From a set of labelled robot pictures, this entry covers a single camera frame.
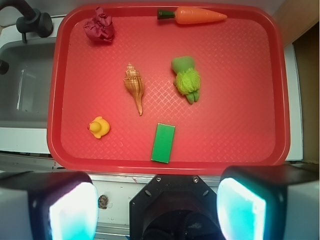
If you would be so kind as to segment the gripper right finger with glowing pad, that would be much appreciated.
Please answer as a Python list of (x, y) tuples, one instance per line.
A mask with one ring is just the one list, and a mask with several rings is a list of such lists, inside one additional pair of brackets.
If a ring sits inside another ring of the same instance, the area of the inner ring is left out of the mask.
[(227, 240), (318, 240), (319, 171), (304, 165), (230, 166), (217, 189)]

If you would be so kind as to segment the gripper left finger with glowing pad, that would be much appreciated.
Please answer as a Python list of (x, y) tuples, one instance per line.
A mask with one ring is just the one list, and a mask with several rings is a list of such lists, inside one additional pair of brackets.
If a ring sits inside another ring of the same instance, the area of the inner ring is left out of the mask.
[(2, 172), (2, 240), (92, 240), (98, 191), (82, 171)]

